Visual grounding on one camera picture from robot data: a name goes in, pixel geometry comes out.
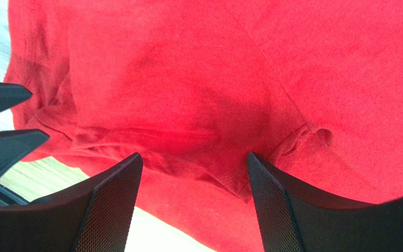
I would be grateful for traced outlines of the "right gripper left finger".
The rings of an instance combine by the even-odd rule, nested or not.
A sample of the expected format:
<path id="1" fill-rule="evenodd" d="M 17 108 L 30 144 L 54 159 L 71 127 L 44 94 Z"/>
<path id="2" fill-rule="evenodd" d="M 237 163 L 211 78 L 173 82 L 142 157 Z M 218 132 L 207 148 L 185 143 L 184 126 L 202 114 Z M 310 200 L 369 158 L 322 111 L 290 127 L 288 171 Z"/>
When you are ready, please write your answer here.
<path id="1" fill-rule="evenodd" d="M 64 190 L 0 207 L 0 251 L 124 251 L 142 170 L 134 153 Z"/>

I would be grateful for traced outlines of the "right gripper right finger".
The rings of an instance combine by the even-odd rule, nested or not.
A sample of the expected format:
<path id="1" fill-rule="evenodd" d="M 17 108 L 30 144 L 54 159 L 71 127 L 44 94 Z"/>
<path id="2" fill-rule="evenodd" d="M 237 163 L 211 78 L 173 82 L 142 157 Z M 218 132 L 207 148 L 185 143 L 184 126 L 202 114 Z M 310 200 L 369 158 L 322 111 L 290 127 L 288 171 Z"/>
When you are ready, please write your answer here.
<path id="1" fill-rule="evenodd" d="M 253 152 L 247 167 L 265 251 L 403 251 L 403 197 L 382 204 L 344 198 Z"/>

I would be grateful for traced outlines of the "red t-shirt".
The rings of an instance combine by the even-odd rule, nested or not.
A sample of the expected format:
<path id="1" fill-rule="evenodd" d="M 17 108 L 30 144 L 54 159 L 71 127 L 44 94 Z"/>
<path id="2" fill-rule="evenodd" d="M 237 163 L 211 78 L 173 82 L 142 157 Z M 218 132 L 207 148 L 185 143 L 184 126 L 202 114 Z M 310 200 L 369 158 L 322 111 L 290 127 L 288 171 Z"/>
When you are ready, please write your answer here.
<path id="1" fill-rule="evenodd" d="M 138 152 L 136 204 L 262 251 L 255 152 L 325 191 L 403 196 L 403 1 L 9 1 L 17 129 L 89 176 Z"/>

